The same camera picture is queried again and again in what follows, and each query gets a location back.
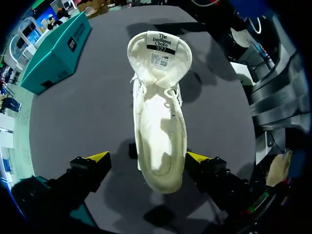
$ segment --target white shoe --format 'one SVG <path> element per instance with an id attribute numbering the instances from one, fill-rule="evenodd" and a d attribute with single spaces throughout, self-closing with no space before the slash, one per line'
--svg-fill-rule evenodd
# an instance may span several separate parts
<path id="1" fill-rule="evenodd" d="M 135 72 L 138 169 L 153 190 L 173 193 L 182 184 L 187 146 L 178 82 L 191 67 L 192 52 L 180 38 L 155 31 L 133 37 L 127 52 Z"/>

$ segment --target teal box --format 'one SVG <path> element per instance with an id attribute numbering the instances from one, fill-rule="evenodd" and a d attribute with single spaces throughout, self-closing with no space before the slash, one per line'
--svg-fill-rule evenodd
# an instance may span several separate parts
<path id="1" fill-rule="evenodd" d="M 90 31 L 82 12 L 51 32 L 29 61 L 21 87 L 39 95 L 72 75 Z"/>

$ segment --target logo on box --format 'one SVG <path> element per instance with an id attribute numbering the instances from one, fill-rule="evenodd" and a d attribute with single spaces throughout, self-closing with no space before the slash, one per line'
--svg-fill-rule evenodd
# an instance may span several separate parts
<path id="1" fill-rule="evenodd" d="M 68 47 L 72 50 L 72 51 L 75 51 L 76 50 L 76 47 L 77 47 L 77 43 L 75 42 L 75 40 L 70 37 L 68 42 L 67 42 L 67 45 Z"/>

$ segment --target gray table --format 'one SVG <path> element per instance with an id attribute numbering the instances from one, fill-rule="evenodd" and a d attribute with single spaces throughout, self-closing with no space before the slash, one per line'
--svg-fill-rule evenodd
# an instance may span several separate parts
<path id="1" fill-rule="evenodd" d="M 181 80 L 188 148 L 219 156 L 232 172 L 250 178 L 255 155 L 254 127 L 243 88 L 220 47 L 186 12 L 172 6 L 124 9 L 90 20 L 93 27 L 77 71 L 38 97 L 30 119 L 30 145 L 36 175 L 57 178 L 77 156 L 109 150 L 112 169 L 86 204 L 100 228 L 117 233 L 201 233 L 225 214 L 200 194 L 185 173 L 181 189 L 153 192 L 128 155 L 134 143 L 133 70 L 129 40 L 146 30 L 172 33 L 193 53 Z M 159 222 L 164 213 L 174 219 Z"/>

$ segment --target shoe label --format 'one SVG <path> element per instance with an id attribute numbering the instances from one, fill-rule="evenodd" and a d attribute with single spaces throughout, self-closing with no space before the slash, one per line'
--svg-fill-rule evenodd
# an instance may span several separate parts
<path id="1" fill-rule="evenodd" d="M 160 53 L 152 53 L 151 63 L 159 70 L 166 70 L 169 64 L 169 57 Z"/>
<path id="2" fill-rule="evenodd" d="M 146 48 L 158 50 L 172 55 L 176 54 L 179 37 L 156 31 L 148 31 L 146 35 Z"/>

